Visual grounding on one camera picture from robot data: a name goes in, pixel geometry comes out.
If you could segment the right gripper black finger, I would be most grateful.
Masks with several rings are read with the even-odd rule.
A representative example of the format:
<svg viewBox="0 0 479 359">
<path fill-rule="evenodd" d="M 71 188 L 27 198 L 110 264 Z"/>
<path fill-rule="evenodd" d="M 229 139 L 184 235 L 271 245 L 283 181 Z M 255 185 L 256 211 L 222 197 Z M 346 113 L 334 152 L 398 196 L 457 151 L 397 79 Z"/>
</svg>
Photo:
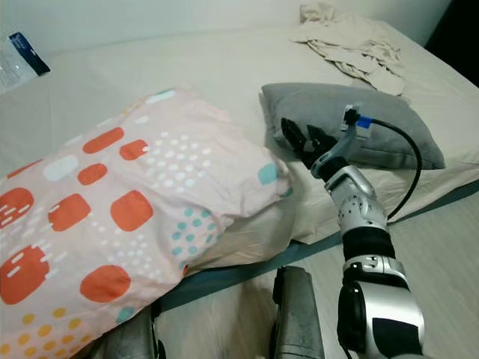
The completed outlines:
<svg viewBox="0 0 479 359">
<path fill-rule="evenodd" d="M 307 125 L 307 134 L 305 134 L 305 143 L 302 150 L 308 156 L 321 156 L 327 153 L 331 148 L 331 137 L 324 130 L 319 129 L 312 124 Z"/>
<path fill-rule="evenodd" d="M 311 140 L 293 120 L 288 120 L 287 117 L 281 118 L 281 133 L 290 144 L 291 150 L 311 150 Z"/>
</svg>

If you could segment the pink patterned pillow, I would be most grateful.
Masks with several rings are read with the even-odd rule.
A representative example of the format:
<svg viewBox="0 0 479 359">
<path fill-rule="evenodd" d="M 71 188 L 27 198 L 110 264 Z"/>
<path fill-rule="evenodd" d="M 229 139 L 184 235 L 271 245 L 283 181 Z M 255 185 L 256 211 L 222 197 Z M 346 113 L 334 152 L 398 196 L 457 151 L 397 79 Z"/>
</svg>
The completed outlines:
<svg viewBox="0 0 479 359">
<path fill-rule="evenodd" d="M 0 184 L 0 358 L 68 359 L 292 194 L 287 165 L 172 88 Z"/>
</svg>

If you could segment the grey pillow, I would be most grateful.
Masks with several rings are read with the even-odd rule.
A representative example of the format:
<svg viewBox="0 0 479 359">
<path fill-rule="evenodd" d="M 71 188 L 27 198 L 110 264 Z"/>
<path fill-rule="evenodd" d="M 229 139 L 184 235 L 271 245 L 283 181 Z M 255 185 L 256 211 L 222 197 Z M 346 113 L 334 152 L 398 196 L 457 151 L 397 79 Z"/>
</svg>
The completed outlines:
<svg viewBox="0 0 479 359">
<path fill-rule="evenodd" d="M 417 144 L 422 157 L 422 170 L 444 170 L 444 154 L 437 146 L 427 124 L 411 109 L 408 102 L 398 96 L 380 91 L 332 85 L 332 83 L 285 82 L 261 87 L 266 102 L 268 131 L 275 146 L 291 150 L 281 133 L 281 118 L 287 117 L 307 130 L 317 126 L 326 134 L 340 139 L 345 106 L 360 105 L 359 113 L 393 124 L 403 130 Z M 377 170 L 414 170 L 416 157 L 407 141 L 390 129 L 376 126 L 370 130 L 370 139 L 350 154 L 352 163 Z"/>
</svg>

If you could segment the beige crumpled clothes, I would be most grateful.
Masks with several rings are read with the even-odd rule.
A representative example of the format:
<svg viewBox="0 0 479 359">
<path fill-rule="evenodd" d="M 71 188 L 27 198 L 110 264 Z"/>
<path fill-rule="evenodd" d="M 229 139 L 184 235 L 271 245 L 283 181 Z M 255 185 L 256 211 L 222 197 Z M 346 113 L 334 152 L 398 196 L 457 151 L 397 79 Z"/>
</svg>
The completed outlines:
<svg viewBox="0 0 479 359">
<path fill-rule="evenodd" d="M 291 41 L 308 46 L 342 73 L 377 91 L 393 96 L 404 92 L 400 47 L 390 38 L 385 23 L 339 13 L 325 2 L 301 4 L 299 21 Z"/>
</svg>

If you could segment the white bed mattress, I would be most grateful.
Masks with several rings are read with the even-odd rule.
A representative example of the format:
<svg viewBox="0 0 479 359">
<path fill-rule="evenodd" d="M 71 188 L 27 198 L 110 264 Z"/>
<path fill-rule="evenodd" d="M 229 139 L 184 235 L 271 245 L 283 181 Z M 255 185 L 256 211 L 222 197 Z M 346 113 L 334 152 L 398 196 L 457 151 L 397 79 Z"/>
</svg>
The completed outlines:
<svg viewBox="0 0 479 359">
<path fill-rule="evenodd" d="M 277 150 L 267 133 L 261 87 L 281 82 L 357 85 L 357 79 L 294 43 L 296 26 L 161 35 L 45 55 L 51 71 L 1 100 L 0 167 L 11 172 L 93 129 L 151 93 L 191 89 L 225 110 L 244 132 Z M 479 191 L 479 87 L 396 28 L 385 35 L 400 51 L 403 100 L 427 124 L 445 157 L 425 171 L 400 212 L 442 204 L 458 188 Z"/>
</svg>

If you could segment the grey right robot leg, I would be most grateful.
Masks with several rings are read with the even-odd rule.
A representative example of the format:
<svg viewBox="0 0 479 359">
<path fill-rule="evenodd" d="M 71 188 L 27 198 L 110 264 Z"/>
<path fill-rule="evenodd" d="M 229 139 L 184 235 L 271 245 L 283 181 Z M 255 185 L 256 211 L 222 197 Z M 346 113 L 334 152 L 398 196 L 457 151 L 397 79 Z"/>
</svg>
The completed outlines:
<svg viewBox="0 0 479 359">
<path fill-rule="evenodd" d="M 270 359 L 325 359 L 312 276 L 304 268 L 278 268 L 273 285 L 277 316 L 270 334 Z"/>
</svg>

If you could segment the grey robot leg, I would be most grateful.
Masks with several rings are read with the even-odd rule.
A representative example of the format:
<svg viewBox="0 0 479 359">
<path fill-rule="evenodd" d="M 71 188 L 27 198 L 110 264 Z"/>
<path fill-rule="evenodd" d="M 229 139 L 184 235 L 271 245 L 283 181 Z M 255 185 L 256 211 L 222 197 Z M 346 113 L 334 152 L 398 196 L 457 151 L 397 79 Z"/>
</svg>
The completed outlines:
<svg viewBox="0 0 479 359">
<path fill-rule="evenodd" d="M 165 359 L 163 343 L 156 338 L 153 307 L 146 307 L 115 329 L 109 359 Z"/>
<path fill-rule="evenodd" d="M 304 268 L 278 268 L 273 285 L 277 316 L 270 334 L 270 359 L 325 359 L 312 276 Z"/>
</svg>

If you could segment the black suitcase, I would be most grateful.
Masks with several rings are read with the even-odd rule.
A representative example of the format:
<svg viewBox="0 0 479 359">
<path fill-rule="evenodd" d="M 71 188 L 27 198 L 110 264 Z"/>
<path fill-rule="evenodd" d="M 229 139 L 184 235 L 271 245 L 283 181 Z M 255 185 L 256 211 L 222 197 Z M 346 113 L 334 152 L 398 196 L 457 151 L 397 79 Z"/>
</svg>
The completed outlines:
<svg viewBox="0 0 479 359">
<path fill-rule="evenodd" d="M 479 72 L 479 0 L 451 0 L 425 49 L 457 71 Z"/>
</svg>

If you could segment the blue white plastic package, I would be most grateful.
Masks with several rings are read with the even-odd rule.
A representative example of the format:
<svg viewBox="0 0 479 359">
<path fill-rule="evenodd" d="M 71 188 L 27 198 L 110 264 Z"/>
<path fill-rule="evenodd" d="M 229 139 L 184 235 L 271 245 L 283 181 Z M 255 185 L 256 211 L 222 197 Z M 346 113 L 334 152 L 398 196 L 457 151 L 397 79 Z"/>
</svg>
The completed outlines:
<svg viewBox="0 0 479 359">
<path fill-rule="evenodd" d="M 13 33 L 0 41 L 0 96 L 50 71 L 25 35 Z"/>
</svg>

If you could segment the grey left robot leg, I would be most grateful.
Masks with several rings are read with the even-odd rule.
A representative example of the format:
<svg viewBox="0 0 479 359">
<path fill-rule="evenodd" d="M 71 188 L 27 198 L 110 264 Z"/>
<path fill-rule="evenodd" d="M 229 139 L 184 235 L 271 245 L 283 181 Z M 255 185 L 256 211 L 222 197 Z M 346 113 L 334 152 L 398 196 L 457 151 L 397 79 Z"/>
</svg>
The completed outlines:
<svg viewBox="0 0 479 359">
<path fill-rule="evenodd" d="M 115 329 L 109 359 L 165 359 L 163 343 L 156 338 L 153 307 L 146 307 Z"/>
</svg>

